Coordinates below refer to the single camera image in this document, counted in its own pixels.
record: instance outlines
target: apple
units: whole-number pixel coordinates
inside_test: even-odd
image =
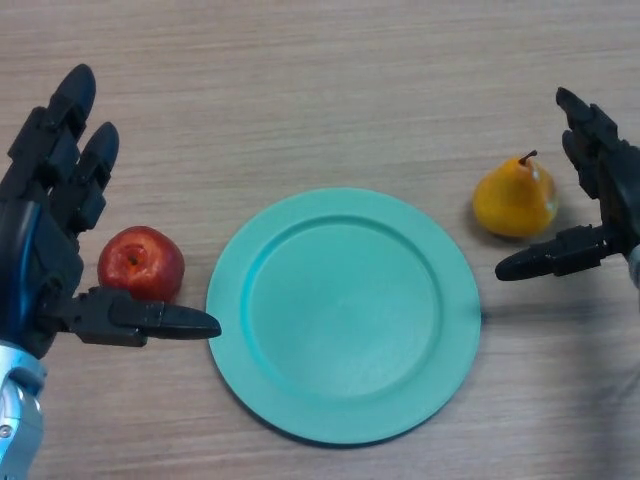
[[[184,257],[159,231],[130,227],[105,245],[98,260],[98,281],[127,290],[136,300],[173,303],[184,277]]]

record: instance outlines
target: yellow pear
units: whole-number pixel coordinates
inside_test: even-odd
[[[553,178],[532,160],[535,150],[510,158],[484,177],[473,194],[473,212],[487,230],[530,237],[552,222],[558,208]]]

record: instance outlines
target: plate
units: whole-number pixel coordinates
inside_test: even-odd
[[[255,415],[332,445],[398,436],[436,413],[471,369],[476,283],[420,210],[360,189],[315,190],[258,214],[213,273],[210,346]]]

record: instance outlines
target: plate rim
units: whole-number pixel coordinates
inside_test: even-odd
[[[351,206],[349,206],[349,203],[350,203],[348,201],[349,198],[354,201],[351,204]],[[274,393],[273,389],[275,388],[276,390],[280,390],[281,394],[284,393],[285,398],[286,398],[286,392],[284,390],[286,389],[283,390],[284,387],[282,385],[277,387],[274,387],[274,385],[271,385],[270,388],[267,388],[267,386],[265,385],[265,379],[270,378],[270,375],[267,375],[264,372],[261,373],[260,372],[261,366],[256,364],[255,362],[253,362],[254,371],[251,371],[251,372],[240,371],[242,369],[240,367],[237,367],[237,365],[236,365],[237,368],[234,367],[236,362],[234,362],[233,358],[230,358],[230,357],[232,357],[233,355],[237,356],[238,351],[230,352],[229,349],[225,348],[225,345],[229,343],[232,343],[232,344],[235,343],[236,347],[239,347],[239,346],[241,347],[243,340],[242,340],[242,337],[240,339],[237,338],[237,335],[233,333],[235,332],[233,328],[231,329],[232,334],[231,334],[231,338],[229,339],[229,334],[228,334],[229,329],[225,327],[225,318],[230,318],[230,316],[227,316],[224,313],[221,314],[220,302],[223,302],[224,304],[224,302],[226,302],[227,299],[230,298],[230,296],[226,296],[226,295],[223,296],[223,294],[226,294],[229,292],[224,291],[225,290],[224,287],[219,287],[219,285],[221,285],[220,282],[223,282],[222,285],[224,285],[224,282],[228,280],[228,278],[226,278],[228,273],[224,272],[224,270],[229,268],[229,267],[226,267],[226,264],[228,262],[229,257],[233,254],[234,249],[242,250],[242,248],[240,247],[245,247],[245,248],[247,247],[246,245],[247,239],[245,237],[251,236],[252,230],[258,230],[258,231],[261,229],[271,230],[272,228],[270,227],[269,217],[273,216],[274,213],[277,216],[277,213],[279,211],[280,211],[280,214],[282,211],[286,213],[287,209],[293,209],[295,211],[296,207],[299,206],[297,204],[302,204],[302,206],[306,208],[304,215],[307,216],[308,218],[313,218],[313,217],[319,216],[318,210],[320,211],[326,210],[325,206],[328,203],[331,203],[332,201],[337,201],[339,204],[346,203],[347,210],[351,210],[351,215],[353,216],[358,215],[357,210],[361,210],[362,205],[364,204],[368,204],[371,206],[371,205],[380,204],[380,202],[383,202],[387,206],[392,205],[396,210],[397,209],[399,209],[400,211],[404,210],[404,213],[407,215],[407,217],[411,217],[406,221],[409,221],[409,220],[417,221],[418,226],[421,226],[422,228],[429,227],[430,230],[428,230],[428,234],[420,235],[420,237],[423,237],[422,241],[424,241],[424,237],[428,237],[429,235],[436,235],[436,238],[439,238],[439,242],[444,242],[443,245],[447,246],[447,249],[449,250],[448,253],[453,254],[452,259],[454,264],[456,264],[454,265],[455,268],[462,268],[464,270],[464,276],[466,276],[466,279],[465,278],[461,279],[463,281],[463,285],[465,286],[465,288],[462,289],[462,291],[465,292],[464,293],[465,298],[458,299],[458,300],[461,300],[463,302],[470,302],[472,308],[475,309],[473,312],[470,311],[465,314],[468,317],[473,317],[472,319],[473,324],[472,325],[465,324],[463,327],[464,333],[465,335],[467,335],[467,337],[465,337],[465,341],[467,342],[467,344],[465,346],[466,358],[460,359],[460,364],[457,365],[456,367],[458,370],[456,376],[460,378],[458,378],[455,381],[448,381],[447,383],[445,379],[439,378],[437,374],[433,375],[434,378],[438,378],[440,382],[446,385],[446,392],[444,392],[440,396],[437,396],[435,399],[432,399],[430,402],[426,402],[429,404],[428,408],[424,407],[422,411],[418,411],[419,410],[418,408],[414,408],[414,410],[416,410],[416,414],[408,415],[403,422],[397,422],[394,424],[394,422],[387,421],[386,423],[386,425],[388,425],[387,427],[382,426],[380,428],[373,428],[367,431],[367,426],[364,425],[362,421],[360,421],[360,423],[354,423],[354,425],[358,425],[360,427],[358,431],[345,433],[345,431],[347,430],[345,428],[341,434],[336,434],[335,431],[334,432],[327,431],[321,425],[318,425],[318,424],[315,424],[315,427],[314,427],[312,425],[313,422],[308,424],[308,425],[311,425],[310,427],[307,426],[307,428],[305,428],[305,426],[300,423],[300,420],[296,418],[294,418],[293,420],[291,420],[291,418],[288,418],[288,419],[285,418],[284,421],[282,418],[274,418],[273,412],[277,411],[278,408],[280,407],[276,407],[275,410],[273,408],[271,409],[262,408],[260,405],[260,401],[256,401],[255,394],[251,393],[251,390],[256,388],[256,386],[259,387],[258,391],[260,390],[260,388],[263,388],[265,395],[268,396],[269,398],[278,397],[276,398],[278,401],[283,401],[283,397],[282,395],[278,396],[277,393]],[[316,205],[314,208],[311,209],[311,212],[308,211],[310,205],[311,206]],[[289,215],[288,218],[289,219],[291,219],[292,217],[297,218],[300,214],[301,212],[298,211],[296,215]],[[388,225],[390,223],[386,221],[385,222],[380,221],[379,219],[377,219],[376,221],[378,221],[383,225]],[[414,244],[416,243],[413,238],[405,235],[405,232],[403,232],[402,229],[399,230],[395,228],[394,227],[395,222],[391,222],[391,223],[392,223],[391,228],[393,228],[394,231],[398,231],[400,234],[405,236],[409,241],[413,242]],[[282,231],[279,227],[278,228],[273,227],[273,230],[276,230],[274,235],[278,235],[278,232]],[[409,228],[409,231],[413,232],[415,231],[415,228]],[[430,256],[432,257],[432,255],[429,255],[428,252],[425,253],[423,250],[420,250],[420,253],[422,253],[427,260],[430,259]],[[246,260],[245,262],[248,264],[252,264],[254,261],[255,261],[255,257],[249,260]],[[440,289],[442,287],[439,285],[441,282],[440,282],[440,277],[437,276],[438,274],[437,270],[438,269],[436,269],[436,278],[433,279],[433,282],[434,282],[434,285]],[[246,272],[237,273],[235,274],[235,276],[244,277],[245,276],[244,273]],[[446,298],[446,296],[442,295],[441,292],[438,296],[441,298]],[[452,307],[451,298],[448,298],[446,300],[446,304],[447,304],[446,307],[443,306],[442,308],[448,308],[448,309],[453,308],[454,313],[458,312],[457,307],[455,306],[455,303],[453,304],[453,307]],[[410,431],[413,428],[417,427],[418,425],[424,423],[433,415],[435,415],[447,402],[449,402],[455,396],[456,392],[459,390],[461,385],[464,383],[465,379],[468,377],[472,369],[475,357],[477,355],[477,350],[478,350],[479,341],[480,341],[481,311],[480,311],[480,296],[477,288],[477,283],[475,281],[475,277],[473,275],[473,272],[466,258],[464,257],[462,251],[460,250],[458,245],[455,243],[453,238],[446,231],[444,231],[444,229],[442,229],[442,227],[440,227],[440,225],[438,225],[425,212],[417,209],[413,205],[410,205],[396,197],[390,196],[385,193],[377,192],[374,190],[361,189],[361,188],[334,187],[334,188],[322,188],[322,189],[315,189],[315,190],[302,192],[293,196],[286,197],[272,204],[266,209],[262,210],[258,214],[254,215],[248,222],[246,222],[244,225],[242,225],[242,227],[240,227],[237,230],[237,232],[232,236],[232,238],[229,240],[229,242],[223,249],[223,252],[218,259],[218,262],[215,266],[215,269],[213,271],[213,274],[209,282],[209,287],[207,290],[206,310],[208,313],[211,313],[217,318],[219,318],[219,320],[222,323],[223,335],[221,337],[211,339],[209,341],[209,346],[210,346],[210,350],[211,350],[214,362],[220,372],[222,379],[227,384],[227,387],[233,392],[237,400],[239,400],[240,403],[245,408],[251,411],[252,414],[256,415],[265,423],[275,427],[277,430],[280,430],[285,434],[288,434],[303,440],[307,440],[310,442],[323,443],[323,444],[357,445],[357,444],[376,443],[379,441],[384,441],[389,438],[395,438],[398,435],[401,435],[407,431]],[[233,321],[237,320],[238,322],[241,323],[242,319],[240,318],[239,309],[237,311],[237,314],[238,314],[238,317],[237,318],[234,317]],[[443,312],[442,315],[443,315],[443,319],[447,318],[446,313]],[[247,359],[243,359],[242,362],[238,362],[238,365],[243,367],[248,367],[249,369],[251,369],[251,367],[247,364],[246,360]],[[255,385],[252,387],[251,385],[248,385],[248,383],[249,384],[251,383],[251,378],[249,377],[255,377],[256,371],[258,375],[261,376],[262,378],[253,378],[253,380],[255,380],[254,382]],[[301,401],[300,396],[290,397],[289,400],[292,401],[293,403],[298,403],[298,404]],[[298,405],[298,408],[300,407],[302,410],[305,410],[304,405],[302,406]],[[313,414],[318,415],[317,409],[314,410],[313,405],[311,404],[308,405],[306,409],[307,409],[306,413],[308,415],[313,415]]]

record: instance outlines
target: wooden table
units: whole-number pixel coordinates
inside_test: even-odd
[[[347,451],[251,419],[205,342],[133,350],[61,335],[45,359],[33,478],[638,478],[640,393],[624,386],[640,370],[640,313],[626,264],[500,283],[495,264],[521,245],[481,232],[468,202],[489,169],[536,148],[560,189],[554,230],[598,222],[562,152],[554,96],[563,85],[598,103],[640,143],[640,3],[1,3],[0,145],[80,62],[98,80],[89,130],[111,120],[120,131],[108,208],[82,236],[83,289],[105,242],[148,224],[186,255],[180,301],[203,307],[216,258],[250,216],[349,185],[447,229],[486,316],[473,372],[439,415]]]

